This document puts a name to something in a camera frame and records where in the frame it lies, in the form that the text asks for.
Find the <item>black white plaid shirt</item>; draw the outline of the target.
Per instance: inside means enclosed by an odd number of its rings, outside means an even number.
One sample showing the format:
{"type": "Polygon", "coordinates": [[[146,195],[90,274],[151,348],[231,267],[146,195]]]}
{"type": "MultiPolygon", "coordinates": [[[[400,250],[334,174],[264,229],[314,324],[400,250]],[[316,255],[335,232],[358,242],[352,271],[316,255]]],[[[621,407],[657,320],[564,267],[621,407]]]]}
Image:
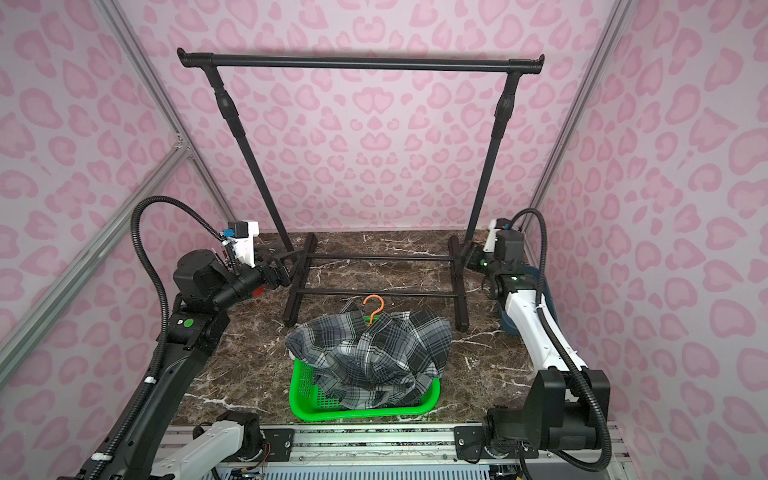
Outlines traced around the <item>black white plaid shirt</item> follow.
{"type": "Polygon", "coordinates": [[[369,324],[353,308],[299,325],[286,347],[325,397],[364,410],[419,403],[442,377],[452,338],[450,321],[430,309],[382,312],[369,324]]]}

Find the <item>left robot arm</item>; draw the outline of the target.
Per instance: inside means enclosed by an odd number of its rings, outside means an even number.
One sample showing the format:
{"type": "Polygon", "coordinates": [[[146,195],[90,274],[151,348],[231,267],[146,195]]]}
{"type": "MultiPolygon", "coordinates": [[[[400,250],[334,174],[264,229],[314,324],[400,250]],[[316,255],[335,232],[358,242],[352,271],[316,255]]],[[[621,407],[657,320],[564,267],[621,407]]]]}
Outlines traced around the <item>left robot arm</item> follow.
{"type": "Polygon", "coordinates": [[[235,254],[243,231],[241,222],[218,231],[193,208],[169,196],[150,196],[134,207],[131,241],[157,292],[161,329],[143,379],[115,425],[79,469],[77,478],[149,478],[162,437],[184,394],[215,352],[229,325],[228,309],[251,299],[260,288],[276,289],[291,284],[300,253],[285,251],[257,256],[253,263],[247,263],[235,254]],[[188,214],[225,250],[223,257],[209,249],[183,255],[173,274],[178,288],[173,299],[168,297],[141,237],[142,215],[157,203],[173,205],[188,214]]]}

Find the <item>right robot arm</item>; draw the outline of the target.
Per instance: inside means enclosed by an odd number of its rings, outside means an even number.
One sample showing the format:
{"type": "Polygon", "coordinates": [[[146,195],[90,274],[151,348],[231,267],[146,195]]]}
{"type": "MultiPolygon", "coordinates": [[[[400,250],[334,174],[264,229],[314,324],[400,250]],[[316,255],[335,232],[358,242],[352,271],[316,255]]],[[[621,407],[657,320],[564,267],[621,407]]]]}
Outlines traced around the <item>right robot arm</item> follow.
{"type": "Polygon", "coordinates": [[[514,456],[522,478],[530,472],[527,456],[533,451],[544,450],[590,473],[605,471],[613,458],[610,381],[579,356],[550,308],[546,235],[543,214],[526,208],[494,220],[485,245],[470,258],[471,267],[490,284],[501,322],[513,324],[535,370],[521,409],[488,410],[482,443],[472,457],[514,456]]]}

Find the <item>orange plastic hanger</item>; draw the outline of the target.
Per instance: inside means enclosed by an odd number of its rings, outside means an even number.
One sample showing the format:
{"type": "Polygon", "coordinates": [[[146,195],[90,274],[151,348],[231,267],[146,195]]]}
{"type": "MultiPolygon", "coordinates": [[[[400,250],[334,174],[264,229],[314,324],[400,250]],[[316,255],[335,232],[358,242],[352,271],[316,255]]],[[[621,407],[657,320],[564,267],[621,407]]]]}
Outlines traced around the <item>orange plastic hanger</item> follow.
{"type": "Polygon", "coordinates": [[[385,309],[385,300],[380,295],[371,294],[363,299],[362,304],[369,308],[367,324],[371,326],[385,309]]]}

